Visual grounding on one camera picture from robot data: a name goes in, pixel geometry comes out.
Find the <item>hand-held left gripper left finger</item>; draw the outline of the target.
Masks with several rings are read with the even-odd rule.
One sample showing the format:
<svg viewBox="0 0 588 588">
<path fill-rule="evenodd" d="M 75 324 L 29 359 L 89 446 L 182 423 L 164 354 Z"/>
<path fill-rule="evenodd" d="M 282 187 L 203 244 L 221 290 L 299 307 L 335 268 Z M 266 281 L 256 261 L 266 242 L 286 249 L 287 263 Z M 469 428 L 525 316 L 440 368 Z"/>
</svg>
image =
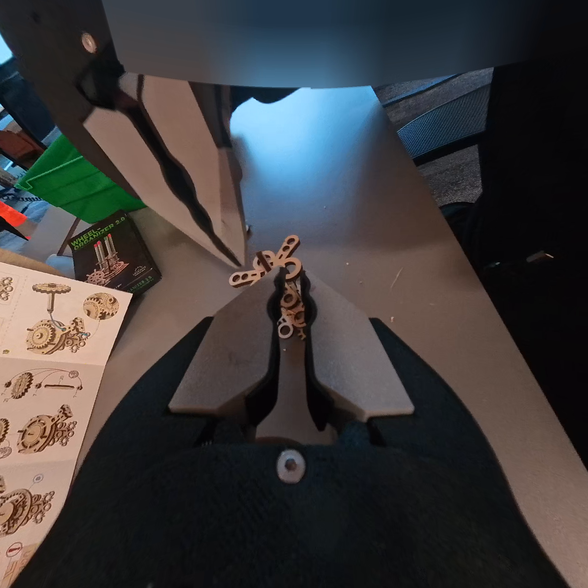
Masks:
<svg viewBox="0 0 588 588">
<path fill-rule="evenodd" d="M 175 414 L 255 428 L 277 401 L 282 271 L 275 268 L 220 309 L 169 402 Z"/>
</svg>

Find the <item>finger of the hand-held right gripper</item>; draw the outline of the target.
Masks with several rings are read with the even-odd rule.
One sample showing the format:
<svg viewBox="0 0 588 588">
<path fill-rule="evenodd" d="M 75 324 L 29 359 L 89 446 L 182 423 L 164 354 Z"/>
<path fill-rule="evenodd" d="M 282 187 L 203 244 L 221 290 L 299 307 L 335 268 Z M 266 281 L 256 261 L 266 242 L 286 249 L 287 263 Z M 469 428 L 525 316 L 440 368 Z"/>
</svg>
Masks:
<svg viewBox="0 0 588 588">
<path fill-rule="evenodd" d="M 129 117 L 94 138 L 142 202 L 232 268 L 242 266 L 242 210 L 229 151 L 217 148 L 201 114 L 156 117 L 156 154 Z"/>
<path fill-rule="evenodd" d="M 125 73 L 119 90 L 125 179 L 160 217 L 241 267 L 245 238 L 235 189 L 189 84 Z"/>
</svg>

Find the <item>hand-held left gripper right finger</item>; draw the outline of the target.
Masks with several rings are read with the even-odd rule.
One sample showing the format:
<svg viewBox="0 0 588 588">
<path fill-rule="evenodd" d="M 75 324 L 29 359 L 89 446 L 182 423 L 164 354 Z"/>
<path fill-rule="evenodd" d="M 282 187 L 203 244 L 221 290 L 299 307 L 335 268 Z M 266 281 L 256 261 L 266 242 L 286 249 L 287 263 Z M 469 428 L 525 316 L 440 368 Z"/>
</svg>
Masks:
<svg viewBox="0 0 588 588">
<path fill-rule="evenodd" d="M 368 316 L 310 272 L 305 305 L 306 401 L 318 430 L 413 415 L 415 407 Z"/>
</svg>

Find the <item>wooden ring cluster model part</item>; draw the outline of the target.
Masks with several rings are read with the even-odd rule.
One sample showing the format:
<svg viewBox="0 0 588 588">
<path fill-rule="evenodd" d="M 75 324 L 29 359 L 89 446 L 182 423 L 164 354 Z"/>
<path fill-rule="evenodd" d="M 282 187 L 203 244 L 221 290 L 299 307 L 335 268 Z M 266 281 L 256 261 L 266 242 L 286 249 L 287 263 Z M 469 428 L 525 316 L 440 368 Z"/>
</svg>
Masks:
<svg viewBox="0 0 588 588">
<path fill-rule="evenodd" d="M 276 321 L 277 335 L 281 339 L 297 336 L 307 339 L 306 305 L 302 295 L 302 266 L 295 266 L 294 277 L 286 277 L 280 301 L 280 317 Z"/>
</svg>

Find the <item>wooden cross-shaped model part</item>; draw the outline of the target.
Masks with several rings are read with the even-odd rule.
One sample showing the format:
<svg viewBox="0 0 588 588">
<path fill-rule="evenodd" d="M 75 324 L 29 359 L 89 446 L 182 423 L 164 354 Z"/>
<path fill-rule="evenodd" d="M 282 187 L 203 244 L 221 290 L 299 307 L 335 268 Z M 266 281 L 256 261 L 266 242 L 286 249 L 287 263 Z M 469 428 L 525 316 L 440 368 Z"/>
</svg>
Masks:
<svg viewBox="0 0 588 588">
<path fill-rule="evenodd" d="M 272 251 L 258 252 L 254 257 L 252 269 L 232 274 L 229 278 L 229 285 L 233 288 L 252 285 L 278 267 L 286 269 L 286 281 L 295 281 L 303 269 L 302 262 L 295 257 L 295 251 L 299 245 L 299 237 L 289 235 L 276 253 Z"/>
</svg>

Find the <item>black model kit box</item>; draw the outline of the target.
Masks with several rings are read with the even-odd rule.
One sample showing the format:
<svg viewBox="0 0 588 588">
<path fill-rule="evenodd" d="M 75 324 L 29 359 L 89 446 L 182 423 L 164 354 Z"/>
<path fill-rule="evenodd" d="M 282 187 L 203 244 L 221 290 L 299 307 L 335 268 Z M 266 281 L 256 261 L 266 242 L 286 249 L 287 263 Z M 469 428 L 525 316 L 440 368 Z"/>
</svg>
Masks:
<svg viewBox="0 0 588 588">
<path fill-rule="evenodd" d="M 69 245 L 78 281 L 139 296 L 162 279 L 136 224 L 122 210 L 78 233 Z"/>
</svg>

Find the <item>green plastic bin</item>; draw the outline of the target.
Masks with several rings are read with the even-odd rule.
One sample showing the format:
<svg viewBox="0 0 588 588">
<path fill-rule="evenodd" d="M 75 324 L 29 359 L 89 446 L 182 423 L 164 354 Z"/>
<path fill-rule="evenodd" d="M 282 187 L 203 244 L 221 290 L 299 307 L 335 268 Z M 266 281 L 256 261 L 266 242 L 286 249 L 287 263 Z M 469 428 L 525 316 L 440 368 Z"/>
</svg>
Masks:
<svg viewBox="0 0 588 588">
<path fill-rule="evenodd" d="M 89 224 L 120 210 L 146 208 L 87 161 L 64 135 L 44 151 L 16 187 Z"/>
</svg>

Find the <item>dark cloth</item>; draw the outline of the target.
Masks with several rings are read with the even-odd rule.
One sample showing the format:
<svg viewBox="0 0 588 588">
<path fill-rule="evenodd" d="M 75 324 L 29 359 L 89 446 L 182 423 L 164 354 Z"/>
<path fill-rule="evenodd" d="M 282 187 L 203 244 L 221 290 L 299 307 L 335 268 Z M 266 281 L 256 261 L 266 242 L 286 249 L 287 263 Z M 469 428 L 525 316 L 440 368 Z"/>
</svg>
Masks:
<svg viewBox="0 0 588 588">
<path fill-rule="evenodd" d="M 269 88 L 257 86 L 230 86 L 231 106 L 230 112 L 233 114 L 236 109 L 247 102 L 249 99 L 254 99 L 261 104 L 274 104 L 287 96 L 296 92 L 298 88 Z"/>
</svg>

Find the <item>orange fabric item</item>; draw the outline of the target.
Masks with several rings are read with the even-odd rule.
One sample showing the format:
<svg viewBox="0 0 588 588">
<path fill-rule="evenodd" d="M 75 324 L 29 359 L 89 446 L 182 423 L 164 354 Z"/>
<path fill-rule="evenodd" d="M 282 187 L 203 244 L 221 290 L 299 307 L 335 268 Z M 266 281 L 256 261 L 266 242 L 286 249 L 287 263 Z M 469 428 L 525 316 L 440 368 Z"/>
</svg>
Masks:
<svg viewBox="0 0 588 588">
<path fill-rule="evenodd" d="M 10 232 L 25 240 L 29 240 L 31 237 L 28 218 L 4 201 L 1 201 L 1 232 Z"/>
</svg>

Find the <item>printed instruction sheet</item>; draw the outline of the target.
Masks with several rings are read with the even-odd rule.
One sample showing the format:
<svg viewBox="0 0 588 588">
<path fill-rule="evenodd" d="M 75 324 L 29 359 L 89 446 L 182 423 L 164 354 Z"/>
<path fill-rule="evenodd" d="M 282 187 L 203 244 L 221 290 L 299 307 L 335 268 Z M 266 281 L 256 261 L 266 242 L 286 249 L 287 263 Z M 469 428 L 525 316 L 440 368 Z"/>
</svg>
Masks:
<svg viewBox="0 0 588 588">
<path fill-rule="evenodd" d="M 1 587 L 63 508 L 131 300 L 1 263 Z"/>
</svg>

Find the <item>black mesh office chair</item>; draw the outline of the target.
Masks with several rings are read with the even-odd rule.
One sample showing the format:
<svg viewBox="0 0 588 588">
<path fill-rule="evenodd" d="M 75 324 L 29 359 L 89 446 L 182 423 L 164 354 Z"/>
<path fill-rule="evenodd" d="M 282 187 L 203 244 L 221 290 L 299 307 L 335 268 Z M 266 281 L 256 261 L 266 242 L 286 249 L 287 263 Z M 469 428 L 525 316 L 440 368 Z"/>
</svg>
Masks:
<svg viewBox="0 0 588 588">
<path fill-rule="evenodd" d="M 398 130 L 416 166 L 479 143 L 487 127 L 490 84 L 450 100 Z"/>
</svg>

